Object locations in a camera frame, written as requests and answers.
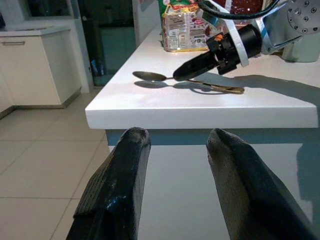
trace cabinet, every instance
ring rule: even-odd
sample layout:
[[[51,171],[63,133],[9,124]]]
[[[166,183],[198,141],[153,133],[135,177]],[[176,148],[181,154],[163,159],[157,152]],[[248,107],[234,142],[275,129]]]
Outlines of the cabinet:
[[[69,31],[0,37],[0,71],[18,106],[61,106],[80,88]]]

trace kitchen counter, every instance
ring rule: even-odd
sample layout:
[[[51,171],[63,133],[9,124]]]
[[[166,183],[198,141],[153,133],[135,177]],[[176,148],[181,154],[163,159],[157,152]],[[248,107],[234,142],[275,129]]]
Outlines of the kitchen counter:
[[[47,34],[68,31],[68,26],[49,26],[49,27],[27,27],[16,25],[14,27],[6,27],[0,29],[0,37],[26,37],[26,36],[42,36]]]
[[[159,33],[158,27],[149,34],[85,109],[89,126],[105,129],[111,147],[127,128],[150,133],[138,239],[230,239],[206,150],[213,128],[251,144],[320,230],[320,62],[260,56],[224,76],[212,70],[196,78],[242,86],[242,95],[174,80],[141,81],[132,72],[171,77],[201,53],[165,52]]]
[[[134,71],[171,77],[201,52],[165,52],[156,28],[86,108],[93,129],[317,128],[320,61],[288,63],[276,55],[250,59],[250,65],[196,79],[242,86],[245,93],[221,94],[188,82],[140,81]]]

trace doorway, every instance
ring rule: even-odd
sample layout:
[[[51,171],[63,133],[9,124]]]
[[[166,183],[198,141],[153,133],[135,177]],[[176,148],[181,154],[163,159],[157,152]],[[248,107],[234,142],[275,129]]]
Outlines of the doorway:
[[[136,49],[130,0],[78,0],[93,83],[105,86]]]

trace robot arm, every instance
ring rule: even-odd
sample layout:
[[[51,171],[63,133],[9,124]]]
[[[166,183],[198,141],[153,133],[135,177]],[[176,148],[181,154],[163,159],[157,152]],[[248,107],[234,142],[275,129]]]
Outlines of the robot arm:
[[[208,39],[209,51],[184,63],[173,77],[177,81],[184,81],[215,67],[223,75],[235,70],[237,64],[247,66],[248,58],[260,53],[272,54],[303,35],[320,31],[319,0],[288,0],[275,6],[277,2],[274,1],[266,13],[262,11],[256,14],[263,15],[237,31],[232,19],[235,16],[236,19],[249,19],[250,15],[232,15],[212,0],[201,1],[199,6],[202,9],[197,14],[211,24],[216,22],[217,17],[222,18],[229,33]]]

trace wall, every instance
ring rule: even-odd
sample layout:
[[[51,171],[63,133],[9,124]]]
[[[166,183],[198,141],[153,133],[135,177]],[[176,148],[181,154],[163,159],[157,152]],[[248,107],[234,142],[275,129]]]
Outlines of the wall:
[[[139,46],[146,36],[160,24],[159,3],[157,0],[132,0],[135,28],[135,41]]]
[[[86,46],[85,35],[81,19],[40,19],[27,20],[26,10],[21,4],[22,0],[0,0],[0,9],[6,26],[21,26],[26,28],[48,27],[48,26],[69,26],[70,38],[72,41],[73,53],[77,65],[78,77],[80,78],[83,93],[88,93],[93,87],[93,78],[90,73],[89,56]]]
[[[0,113],[14,105],[5,78],[0,72]]]

